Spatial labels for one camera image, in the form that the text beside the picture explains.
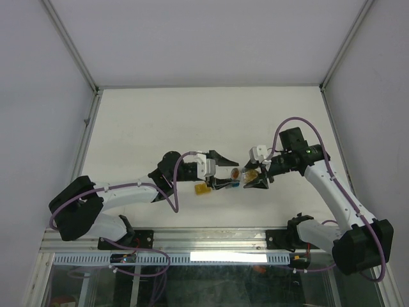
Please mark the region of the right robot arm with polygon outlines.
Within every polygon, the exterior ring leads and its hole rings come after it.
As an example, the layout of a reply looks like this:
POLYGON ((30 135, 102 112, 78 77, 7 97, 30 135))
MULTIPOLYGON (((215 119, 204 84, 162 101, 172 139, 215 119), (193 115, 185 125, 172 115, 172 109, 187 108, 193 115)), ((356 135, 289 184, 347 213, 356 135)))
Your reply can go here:
POLYGON ((337 226, 326 226, 312 216, 298 214, 288 221, 283 234, 272 239, 273 243, 291 252, 312 244, 331 254, 345 275, 376 266, 384 271, 394 234, 391 223, 377 219, 344 185, 321 143, 309 145, 298 127, 279 133, 277 139, 283 150, 276 156, 270 156, 265 145, 250 149, 246 167, 255 169, 258 176, 244 187, 268 189, 276 176, 298 172, 316 189, 337 226))

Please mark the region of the orange bottle cap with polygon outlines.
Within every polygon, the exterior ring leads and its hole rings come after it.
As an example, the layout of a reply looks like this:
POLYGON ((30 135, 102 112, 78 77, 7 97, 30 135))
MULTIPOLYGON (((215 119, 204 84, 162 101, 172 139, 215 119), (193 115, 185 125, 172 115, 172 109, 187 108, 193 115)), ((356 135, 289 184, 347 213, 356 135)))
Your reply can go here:
POLYGON ((231 170, 231 178, 233 180, 239 180, 241 177, 241 170, 239 168, 233 168, 231 170))

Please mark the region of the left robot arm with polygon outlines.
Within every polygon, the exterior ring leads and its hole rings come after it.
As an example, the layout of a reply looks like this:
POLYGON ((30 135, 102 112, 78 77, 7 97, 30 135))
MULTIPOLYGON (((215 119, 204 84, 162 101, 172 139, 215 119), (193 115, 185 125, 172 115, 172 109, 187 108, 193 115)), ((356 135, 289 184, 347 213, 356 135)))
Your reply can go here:
POLYGON ((87 175, 79 176, 49 203, 49 226, 59 232, 63 241, 89 235, 128 248, 134 241, 132 225, 125 216, 112 216, 106 210, 165 201, 174 213, 179 213, 178 182, 201 181, 211 190, 223 189, 235 181, 218 179, 217 167, 238 165, 215 150, 184 154, 170 151, 151 173, 133 182, 97 184, 87 175))

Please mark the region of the weekly pill organizer strip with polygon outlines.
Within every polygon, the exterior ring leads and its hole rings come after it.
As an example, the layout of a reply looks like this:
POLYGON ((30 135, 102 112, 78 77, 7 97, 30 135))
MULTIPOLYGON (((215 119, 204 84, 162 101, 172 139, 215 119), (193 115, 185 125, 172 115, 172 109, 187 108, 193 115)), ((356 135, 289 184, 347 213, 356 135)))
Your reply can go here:
POLYGON ((233 187, 238 187, 240 185, 239 181, 230 179, 217 179, 215 178, 212 182, 205 182, 201 184, 196 184, 194 186, 194 191, 197 196, 208 194, 212 191, 218 191, 220 189, 229 189, 233 187))

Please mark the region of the clear pill bottle yellow pills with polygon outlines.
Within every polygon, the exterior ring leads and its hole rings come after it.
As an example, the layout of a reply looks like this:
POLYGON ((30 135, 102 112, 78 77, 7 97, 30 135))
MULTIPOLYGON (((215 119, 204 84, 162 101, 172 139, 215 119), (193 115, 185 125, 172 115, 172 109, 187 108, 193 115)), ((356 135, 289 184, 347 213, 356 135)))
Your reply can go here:
POLYGON ((249 182, 252 182, 253 180, 257 179, 258 175, 259 173, 256 169, 243 168, 240 173, 240 181, 243 184, 248 184, 249 182))

